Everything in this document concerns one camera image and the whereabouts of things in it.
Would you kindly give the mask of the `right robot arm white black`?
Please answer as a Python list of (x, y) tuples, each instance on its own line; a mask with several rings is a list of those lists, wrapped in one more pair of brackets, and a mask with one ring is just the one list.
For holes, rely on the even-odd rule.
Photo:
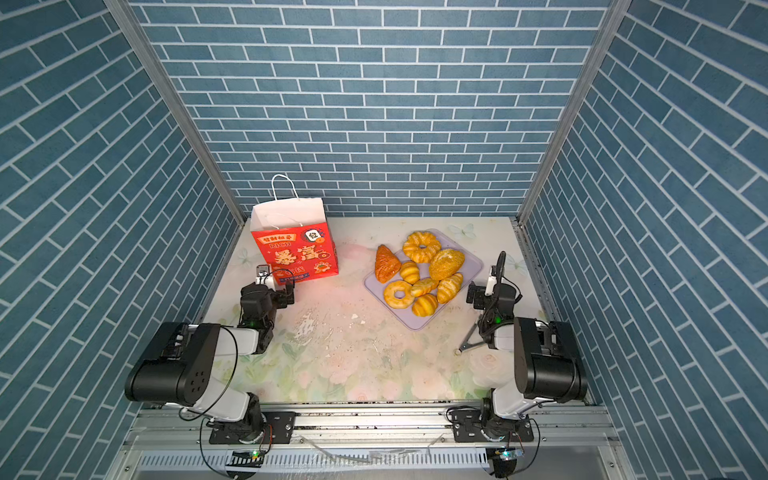
[(466, 302), (480, 312), (459, 354), (487, 346), (513, 353), (514, 380), (493, 388), (479, 407), (448, 408), (445, 417), (458, 443), (530, 442), (530, 413), (547, 403), (585, 398), (587, 374), (570, 324), (514, 314), (522, 294), (514, 284), (470, 283)]

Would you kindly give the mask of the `oval golden fake bread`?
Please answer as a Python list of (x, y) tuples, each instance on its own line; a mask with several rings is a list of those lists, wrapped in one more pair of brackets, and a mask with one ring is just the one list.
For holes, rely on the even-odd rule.
[(462, 251), (455, 249), (440, 250), (430, 261), (429, 275), (436, 281), (447, 279), (457, 273), (465, 262)]

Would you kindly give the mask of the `red white paper bag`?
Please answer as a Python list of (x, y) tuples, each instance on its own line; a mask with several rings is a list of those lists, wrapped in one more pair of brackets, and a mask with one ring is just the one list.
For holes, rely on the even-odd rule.
[(252, 208), (250, 231), (265, 262), (279, 285), (315, 280), (339, 273), (338, 259), (319, 197), (301, 197), (295, 186), (280, 199), (276, 181), (289, 181), (285, 174), (271, 179), (272, 199)]

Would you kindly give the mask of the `metal tongs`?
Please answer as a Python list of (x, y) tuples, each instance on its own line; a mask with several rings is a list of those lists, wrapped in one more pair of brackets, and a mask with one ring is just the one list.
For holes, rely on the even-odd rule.
[(478, 324), (473, 324), (459, 347), (455, 350), (456, 355), (462, 355), (464, 352), (483, 345), (488, 346), (491, 342), (491, 333), (486, 328), (481, 328)]

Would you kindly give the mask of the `small twisted fake bread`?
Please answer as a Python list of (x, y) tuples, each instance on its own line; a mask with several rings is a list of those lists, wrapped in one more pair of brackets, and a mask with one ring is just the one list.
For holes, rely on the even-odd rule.
[(425, 277), (415, 282), (410, 289), (410, 294), (414, 297), (421, 297), (435, 290), (439, 282), (431, 277)]

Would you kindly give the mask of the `long striped fake bread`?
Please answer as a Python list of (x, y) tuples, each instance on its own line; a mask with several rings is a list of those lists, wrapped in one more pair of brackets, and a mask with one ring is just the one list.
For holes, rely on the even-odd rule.
[(464, 277), (461, 273), (455, 273), (448, 278), (439, 281), (437, 287), (437, 299), (439, 304), (446, 304), (452, 300), (463, 285)]

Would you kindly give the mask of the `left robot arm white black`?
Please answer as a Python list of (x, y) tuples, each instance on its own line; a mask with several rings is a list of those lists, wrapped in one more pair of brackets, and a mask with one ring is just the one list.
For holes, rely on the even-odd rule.
[(125, 396), (134, 402), (174, 404), (211, 428), (212, 445), (288, 444), (296, 414), (262, 410), (255, 393), (212, 377), (214, 361), (266, 352), (277, 311), (294, 303), (295, 282), (281, 290), (264, 283), (241, 289), (241, 315), (235, 327), (165, 322), (128, 375)]

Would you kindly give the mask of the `round striped fake bun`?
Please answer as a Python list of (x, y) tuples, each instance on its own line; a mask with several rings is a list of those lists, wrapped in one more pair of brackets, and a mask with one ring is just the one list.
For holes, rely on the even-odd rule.
[(428, 293), (415, 297), (412, 304), (412, 313), (418, 317), (431, 317), (439, 307), (438, 299), (435, 295)]

